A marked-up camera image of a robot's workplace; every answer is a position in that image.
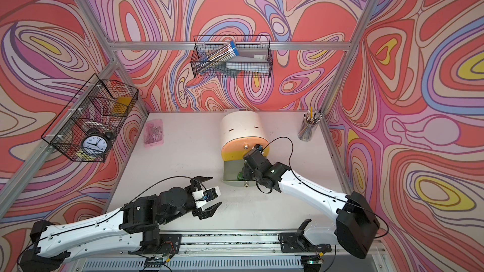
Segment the pink plastic tray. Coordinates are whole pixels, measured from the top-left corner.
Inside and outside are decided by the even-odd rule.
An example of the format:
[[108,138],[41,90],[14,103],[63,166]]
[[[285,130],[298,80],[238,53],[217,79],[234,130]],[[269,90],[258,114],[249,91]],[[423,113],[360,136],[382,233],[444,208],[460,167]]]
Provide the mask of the pink plastic tray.
[[144,128],[144,146],[160,146],[164,143],[163,121],[161,118],[147,121]]

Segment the white round drawer cabinet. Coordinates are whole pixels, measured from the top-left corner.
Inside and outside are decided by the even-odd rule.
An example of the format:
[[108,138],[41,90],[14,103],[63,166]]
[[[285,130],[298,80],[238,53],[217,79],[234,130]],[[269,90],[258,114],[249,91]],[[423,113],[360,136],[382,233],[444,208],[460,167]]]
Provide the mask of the white round drawer cabinet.
[[252,111],[234,112],[225,115],[220,122],[221,146],[242,137],[261,137],[268,140],[259,113]]

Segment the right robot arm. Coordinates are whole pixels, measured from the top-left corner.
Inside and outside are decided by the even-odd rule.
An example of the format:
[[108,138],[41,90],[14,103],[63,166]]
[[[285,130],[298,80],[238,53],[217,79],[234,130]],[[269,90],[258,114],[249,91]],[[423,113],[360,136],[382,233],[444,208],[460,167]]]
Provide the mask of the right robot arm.
[[359,259],[366,258],[380,223],[366,198],[329,190],[297,174],[288,165],[272,164],[258,149],[247,152],[244,175],[272,193],[296,197],[334,220],[331,227],[316,227],[303,236],[313,245],[338,244]]

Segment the clear cup of brushes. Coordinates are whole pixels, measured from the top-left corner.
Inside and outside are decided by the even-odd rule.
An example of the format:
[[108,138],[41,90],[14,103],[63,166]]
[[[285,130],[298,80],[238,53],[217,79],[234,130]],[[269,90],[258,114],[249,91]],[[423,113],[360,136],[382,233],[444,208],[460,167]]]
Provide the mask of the clear cup of brushes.
[[310,107],[303,115],[301,127],[297,133],[298,138],[303,142],[309,142],[322,118],[323,115],[320,110],[315,110],[313,107]]

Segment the peach top drawer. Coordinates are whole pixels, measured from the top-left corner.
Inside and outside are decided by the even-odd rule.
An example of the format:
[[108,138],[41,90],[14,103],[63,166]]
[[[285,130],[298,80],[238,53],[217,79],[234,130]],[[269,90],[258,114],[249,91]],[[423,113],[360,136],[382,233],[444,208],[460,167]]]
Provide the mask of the peach top drawer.
[[233,139],[224,144],[222,151],[250,151],[255,144],[261,144],[263,147],[268,145],[268,140],[261,137],[242,137]]

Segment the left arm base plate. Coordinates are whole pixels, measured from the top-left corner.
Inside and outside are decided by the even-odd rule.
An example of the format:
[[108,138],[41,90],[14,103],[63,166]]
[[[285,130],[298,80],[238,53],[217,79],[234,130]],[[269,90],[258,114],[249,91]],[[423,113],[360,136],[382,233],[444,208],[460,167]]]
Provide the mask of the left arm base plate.
[[158,232],[145,232],[142,234],[140,248],[137,251],[129,251],[128,253],[136,255],[174,255],[178,254],[179,252],[181,240],[181,234],[160,234]]

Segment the yellow object in basket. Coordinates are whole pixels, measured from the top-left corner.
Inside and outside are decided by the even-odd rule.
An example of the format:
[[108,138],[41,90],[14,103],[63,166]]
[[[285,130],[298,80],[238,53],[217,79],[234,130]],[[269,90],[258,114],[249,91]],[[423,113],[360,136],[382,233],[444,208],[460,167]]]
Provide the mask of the yellow object in basket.
[[113,104],[110,114],[115,117],[123,117],[127,114],[129,107],[132,102],[132,97],[129,96],[121,96],[116,99],[115,103]]

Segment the white box in basket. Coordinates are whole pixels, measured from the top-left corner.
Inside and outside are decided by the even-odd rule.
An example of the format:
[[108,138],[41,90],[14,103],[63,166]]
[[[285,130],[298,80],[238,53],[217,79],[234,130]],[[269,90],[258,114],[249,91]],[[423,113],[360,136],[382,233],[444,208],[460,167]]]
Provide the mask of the white box in basket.
[[268,73],[271,67],[266,55],[254,55],[253,57],[236,56],[226,63],[228,69],[237,71]]

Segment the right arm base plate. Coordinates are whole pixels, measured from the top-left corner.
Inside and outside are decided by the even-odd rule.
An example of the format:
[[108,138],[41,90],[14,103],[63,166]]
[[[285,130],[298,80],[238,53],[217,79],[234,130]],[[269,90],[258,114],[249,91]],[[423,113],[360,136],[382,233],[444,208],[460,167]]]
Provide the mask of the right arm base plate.
[[277,239],[281,246],[282,253],[322,253],[325,254],[332,250],[330,244],[314,245],[304,236],[305,229],[311,222],[306,219],[296,232],[281,232]]

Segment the small white display device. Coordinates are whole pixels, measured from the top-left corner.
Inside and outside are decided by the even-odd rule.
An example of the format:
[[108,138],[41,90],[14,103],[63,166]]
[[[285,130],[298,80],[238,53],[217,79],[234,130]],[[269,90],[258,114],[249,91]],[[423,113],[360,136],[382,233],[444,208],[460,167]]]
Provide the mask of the small white display device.
[[234,113],[234,112],[243,112],[243,111],[246,111],[246,110],[247,110],[246,108],[229,108],[229,109],[225,109],[224,113],[230,114],[230,113]]

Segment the yellow drawer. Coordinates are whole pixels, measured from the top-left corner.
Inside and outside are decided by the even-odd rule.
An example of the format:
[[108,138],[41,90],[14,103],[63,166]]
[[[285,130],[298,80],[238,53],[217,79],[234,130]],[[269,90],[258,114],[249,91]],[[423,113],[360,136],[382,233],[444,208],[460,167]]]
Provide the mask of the yellow drawer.
[[246,153],[246,151],[222,151],[221,157],[223,161],[237,161],[243,160],[243,156]]

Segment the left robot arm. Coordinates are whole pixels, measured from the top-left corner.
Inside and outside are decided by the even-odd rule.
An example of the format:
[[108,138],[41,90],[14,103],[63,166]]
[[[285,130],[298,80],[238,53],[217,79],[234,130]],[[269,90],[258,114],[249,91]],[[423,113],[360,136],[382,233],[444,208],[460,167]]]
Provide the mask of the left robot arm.
[[16,260],[21,271],[55,271],[61,265],[93,255],[121,253],[172,258],[181,244],[180,234],[162,234],[160,228],[186,214],[204,220],[220,203],[219,187],[206,188],[208,177],[190,179],[189,186],[173,187],[158,195],[140,196],[118,209],[80,222],[55,225],[37,221],[32,243]]

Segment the black alarm clock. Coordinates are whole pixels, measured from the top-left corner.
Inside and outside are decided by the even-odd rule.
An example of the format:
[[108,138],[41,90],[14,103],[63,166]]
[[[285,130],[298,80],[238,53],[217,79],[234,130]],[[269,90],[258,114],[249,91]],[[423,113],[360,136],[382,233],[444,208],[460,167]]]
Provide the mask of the black alarm clock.
[[83,139],[81,150],[83,154],[100,157],[107,154],[112,146],[113,132],[102,132],[97,128],[88,130],[88,135]]

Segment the grey green bottom drawer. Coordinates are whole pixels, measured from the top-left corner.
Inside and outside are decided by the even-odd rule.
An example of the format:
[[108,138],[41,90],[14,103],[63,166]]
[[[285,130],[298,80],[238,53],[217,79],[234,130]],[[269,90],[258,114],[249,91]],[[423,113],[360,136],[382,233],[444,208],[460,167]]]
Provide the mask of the grey green bottom drawer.
[[256,187],[256,182],[252,180],[238,180],[238,173],[243,173],[245,167],[244,160],[224,161],[223,183],[234,187]]

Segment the tube of pencils blue cap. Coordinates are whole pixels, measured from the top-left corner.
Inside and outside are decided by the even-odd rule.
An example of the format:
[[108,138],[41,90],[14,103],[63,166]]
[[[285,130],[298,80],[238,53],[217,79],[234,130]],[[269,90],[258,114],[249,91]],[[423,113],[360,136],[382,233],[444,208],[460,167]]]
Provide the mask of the tube of pencils blue cap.
[[196,54],[198,55],[198,58],[195,59],[197,75],[214,74],[220,65],[239,56],[234,41],[227,42],[217,48],[209,46],[208,50],[200,45],[196,49]]

